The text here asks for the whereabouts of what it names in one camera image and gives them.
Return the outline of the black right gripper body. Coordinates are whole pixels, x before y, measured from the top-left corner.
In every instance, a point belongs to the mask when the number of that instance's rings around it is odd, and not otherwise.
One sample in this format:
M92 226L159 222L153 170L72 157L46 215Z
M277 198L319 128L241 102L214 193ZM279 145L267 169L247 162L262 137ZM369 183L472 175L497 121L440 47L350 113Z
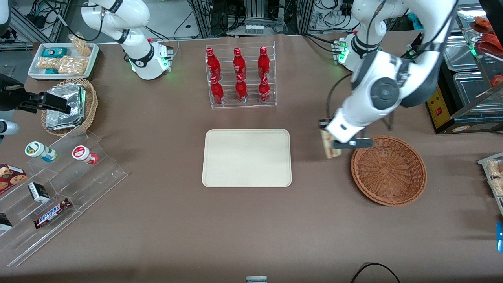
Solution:
M17 91L22 88L24 85L16 79L0 75L0 111L11 111L21 104Z

